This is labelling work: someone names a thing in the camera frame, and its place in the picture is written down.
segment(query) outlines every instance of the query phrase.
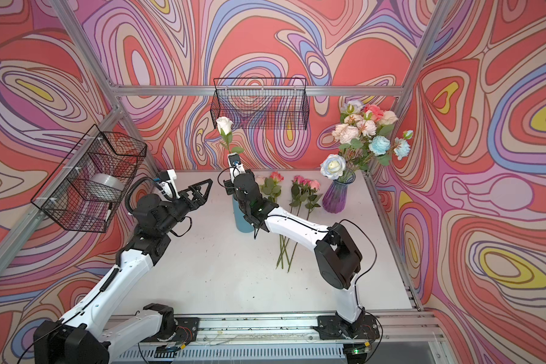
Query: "side wall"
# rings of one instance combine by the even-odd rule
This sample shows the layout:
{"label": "side wall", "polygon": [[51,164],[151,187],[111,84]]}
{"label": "side wall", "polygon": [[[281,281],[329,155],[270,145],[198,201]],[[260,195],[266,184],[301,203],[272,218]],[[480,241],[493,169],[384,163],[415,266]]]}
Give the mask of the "side wall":
{"label": "side wall", "polygon": [[[78,138],[110,110],[46,3],[0,6],[0,241]],[[138,174],[149,174],[147,166]],[[121,207],[106,234],[67,232],[51,220],[40,225],[0,277],[0,363],[15,363],[44,319],[57,320],[95,285],[133,224]]]}
{"label": "side wall", "polygon": [[461,363],[546,362],[546,1],[459,0],[373,171]]}

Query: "vase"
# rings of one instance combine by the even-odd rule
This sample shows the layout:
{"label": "vase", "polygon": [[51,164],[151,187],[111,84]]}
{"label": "vase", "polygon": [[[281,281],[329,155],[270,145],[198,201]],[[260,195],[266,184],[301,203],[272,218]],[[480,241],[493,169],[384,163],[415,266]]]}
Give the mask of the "vase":
{"label": "vase", "polygon": [[344,171],[346,178],[344,182],[337,179],[332,181],[332,185],[328,188],[321,201],[321,206],[328,213],[337,214],[342,212],[346,206],[346,197],[348,196],[348,186],[356,179],[356,174],[352,171]]}
{"label": "vase", "polygon": [[247,222],[247,220],[244,219],[244,214],[239,208],[239,202],[234,199],[233,197],[233,214],[234,214],[234,224],[237,226],[237,229],[240,232],[253,232],[254,229]]}

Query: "flower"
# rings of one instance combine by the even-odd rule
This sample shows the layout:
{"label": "flower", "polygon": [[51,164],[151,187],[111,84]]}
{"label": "flower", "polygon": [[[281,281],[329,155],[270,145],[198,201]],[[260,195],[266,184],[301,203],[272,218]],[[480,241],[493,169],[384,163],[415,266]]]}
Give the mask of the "flower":
{"label": "flower", "polygon": [[295,176],[293,177],[293,183],[294,184],[298,184],[298,185],[303,185],[303,180],[305,178],[301,177],[301,176]]}
{"label": "flower", "polygon": [[360,136],[360,131],[357,127],[348,125],[344,128],[342,131],[342,134],[340,135],[340,143],[342,144],[348,144],[352,141],[352,139],[357,138]]}
{"label": "flower", "polygon": [[257,176],[255,177],[255,182],[257,183],[257,185],[262,186],[265,184],[265,177]]}
{"label": "flower", "polygon": [[342,134],[343,130],[348,126],[348,124],[337,124],[334,131],[332,132],[332,136],[334,137],[334,140],[340,140],[340,135]]}
{"label": "flower", "polygon": [[376,124],[372,120],[358,121],[356,127],[364,136],[376,135]]}
{"label": "flower", "polygon": [[410,145],[405,139],[394,138],[396,143],[396,148],[394,148],[394,154],[398,156],[398,160],[401,160],[403,157],[406,157],[410,153]]}
{"label": "flower", "polygon": [[394,124],[398,120],[398,117],[393,111],[385,111],[381,119],[378,120],[379,125]]}
{"label": "flower", "polygon": [[356,122],[364,120],[364,118],[357,113],[353,113],[344,118],[344,124],[354,125]]}
{"label": "flower", "polygon": [[272,178],[273,181],[277,184],[284,180],[283,176],[279,174],[279,172],[271,172],[271,176],[269,178]]}
{"label": "flower", "polygon": [[319,191],[321,188],[320,183],[317,182],[315,179],[310,181],[309,186],[314,191]]}
{"label": "flower", "polygon": [[217,119],[218,132],[227,135],[232,131],[233,122],[226,116],[221,116]]}
{"label": "flower", "polygon": [[405,138],[406,140],[409,140],[410,138],[413,137],[413,134],[415,132],[413,132],[412,130],[405,130],[404,132],[402,132],[402,137]]}
{"label": "flower", "polygon": [[345,105],[340,106],[340,113],[359,113],[364,105],[357,99],[351,99]]}
{"label": "flower", "polygon": [[338,179],[346,169],[346,160],[337,154],[330,154],[321,164],[321,174],[329,179]]}
{"label": "flower", "polygon": [[377,135],[372,139],[369,149],[377,156],[382,156],[390,148],[390,140],[382,135]]}
{"label": "flower", "polygon": [[382,111],[381,108],[374,104],[364,106],[364,114],[366,115],[366,113],[368,113],[369,111],[372,112],[372,121],[380,120],[384,115],[384,111]]}

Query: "black mounting plate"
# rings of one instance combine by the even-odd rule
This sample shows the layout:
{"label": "black mounting plate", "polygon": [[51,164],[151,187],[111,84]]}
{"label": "black mounting plate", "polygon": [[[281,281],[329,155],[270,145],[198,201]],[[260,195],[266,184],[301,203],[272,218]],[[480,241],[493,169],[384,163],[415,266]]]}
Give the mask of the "black mounting plate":
{"label": "black mounting plate", "polygon": [[[200,322],[200,318],[198,317],[174,317],[176,320],[176,326],[182,326],[187,328],[188,330],[177,328],[176,333],[172,339],[170,339],[170,342],[175,341],[186,341],[186,342],[193,342],[196,341],[196,336],[198,334],[198,323]],[[141,342],[160,342],[160,340],[149,337],[147,339],[143,339]]]}
{"label": "black mounting plate", "polygon": [[320,333],[321,340],[336,339],[368,339],[370,342],[380,338],[380,332],[376,318],[371,315],[364,315],[360,328],[354,333],[353,337],[348,338],[340,332],[342,320],[336,316],[318,316],[317,331]]}

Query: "blue flower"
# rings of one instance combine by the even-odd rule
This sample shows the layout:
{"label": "blue flower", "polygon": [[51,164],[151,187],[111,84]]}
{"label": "blue flower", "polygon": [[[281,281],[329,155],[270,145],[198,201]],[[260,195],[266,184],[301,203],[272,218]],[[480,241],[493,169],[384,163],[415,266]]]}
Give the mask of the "blue flower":
{"label": "blue flower", "polygon": [[382,156],[390,148],[390,140],[382,135],[376,135],[370,143],[370,151],[377,156]]}
{"label": "blue flower", "polygon": [[394,148],[394,154],[398,156],[398,160],[401,160],[403,157],[406,157],[410,153],[410,145],[404,139],[394,138],[396,143],[396,148]]}
{"label": "blue flower", "polygon": [[337,154],[330,154],[321,164],[321,174],[329,179],[338,179],[346,169],[346,160]]}

